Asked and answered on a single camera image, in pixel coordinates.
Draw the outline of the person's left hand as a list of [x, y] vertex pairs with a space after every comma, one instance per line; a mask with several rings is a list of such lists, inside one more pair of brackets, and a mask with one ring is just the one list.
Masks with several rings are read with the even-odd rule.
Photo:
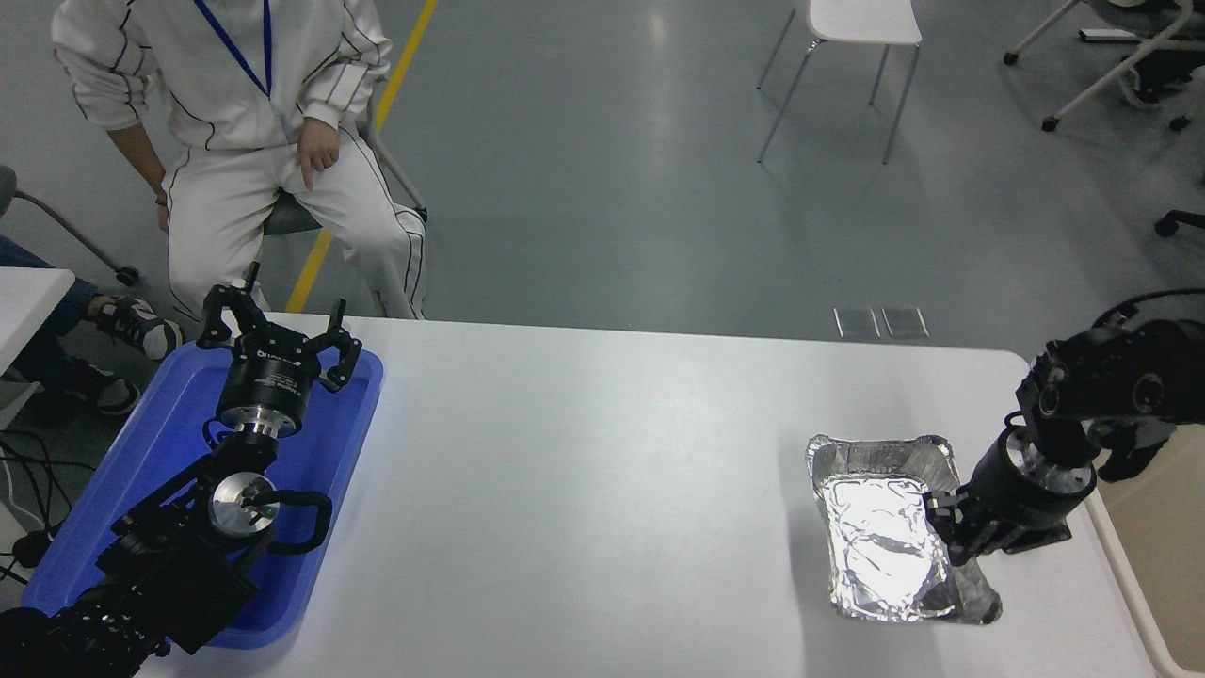
[[294, 166], [305, 190], [315, 189], [315, 176], [333, 169], [340, 158], [341, 130], [327, 120], [306, 116], [296, 138]]

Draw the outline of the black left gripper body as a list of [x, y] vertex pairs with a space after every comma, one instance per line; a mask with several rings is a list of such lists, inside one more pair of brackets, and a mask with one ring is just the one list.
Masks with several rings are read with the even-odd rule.
[[219, 419], [237, 421], [241, 412], [260, 408], [278, 412], [286, 421], [304, 421], [321, 370], [318, 350], [307, 342], [289, 328], [258, 328], [239, 336], [217, 403]]

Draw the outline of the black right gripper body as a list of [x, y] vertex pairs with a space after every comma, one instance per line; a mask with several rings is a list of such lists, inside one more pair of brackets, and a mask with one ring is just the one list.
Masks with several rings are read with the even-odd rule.
[[1028, 446], [994, 446], [960, 490], [970, 497], [966, 527], [988, 531], [981, 555], [1071, 540], [1066, 518], [1076, 508], [1076, 471], [1039, 460]]

